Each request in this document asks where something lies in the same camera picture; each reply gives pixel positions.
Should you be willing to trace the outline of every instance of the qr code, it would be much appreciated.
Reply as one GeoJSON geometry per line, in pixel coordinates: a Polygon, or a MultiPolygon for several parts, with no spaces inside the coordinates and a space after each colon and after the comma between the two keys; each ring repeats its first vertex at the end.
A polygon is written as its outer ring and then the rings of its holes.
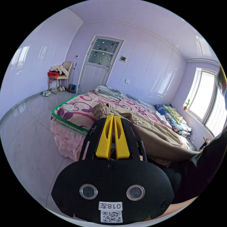
{"type": "Polygon", "coordinates": [[[121,223],[122,211],[102,211],[101,210],[101,222],[106,223],[121,223]]]}

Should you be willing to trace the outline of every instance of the potted cactus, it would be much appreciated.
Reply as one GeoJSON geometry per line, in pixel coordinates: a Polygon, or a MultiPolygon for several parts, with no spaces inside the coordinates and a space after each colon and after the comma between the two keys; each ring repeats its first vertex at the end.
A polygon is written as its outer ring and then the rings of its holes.
{"type": "Polygon", "coordinates": [[[190,99],[188,100],[188,102],[186,102],[186,106],[184,106],[184,110],[185,110],[185,111],[188,110],[189,102],[190,102],[190,99]]]}

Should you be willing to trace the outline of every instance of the door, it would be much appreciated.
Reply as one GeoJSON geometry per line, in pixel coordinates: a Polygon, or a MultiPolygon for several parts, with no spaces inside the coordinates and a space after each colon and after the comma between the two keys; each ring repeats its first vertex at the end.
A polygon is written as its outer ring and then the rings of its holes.
{"type": "Polygon", "coordinates": [[[94,90],[106,85],[122,40],[108,37],[95,37],[86,55],[78,85],[78,93],[94,90]]]}

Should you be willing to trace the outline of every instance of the pink fabric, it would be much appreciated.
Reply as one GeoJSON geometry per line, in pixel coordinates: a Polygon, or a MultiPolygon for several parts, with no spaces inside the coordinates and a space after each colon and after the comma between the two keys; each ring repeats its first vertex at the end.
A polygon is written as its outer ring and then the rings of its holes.
{"type": "Polygon", "coordinates": [[[64,157],[69,157],[75,162],[78,161],[85,137],[65,128],[54,120],[51,124],[51,132],[54,133],[54,140],[60,154],[64,157]]]}

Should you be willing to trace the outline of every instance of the label sticker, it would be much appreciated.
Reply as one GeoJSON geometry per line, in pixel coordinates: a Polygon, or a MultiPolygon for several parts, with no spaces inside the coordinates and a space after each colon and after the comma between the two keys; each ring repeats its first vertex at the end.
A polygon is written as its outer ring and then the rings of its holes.
{"type": "Polygon", "coordinates": [[[122,211],[103,211],[101,210],[101,222],[104,223],[122,223],[122,211]]]}
{"type": "Polygon", "coordinates": [[[99,210],[104,210],[104,211],[123,210],[122,202],[99,202],[99,210]]]}

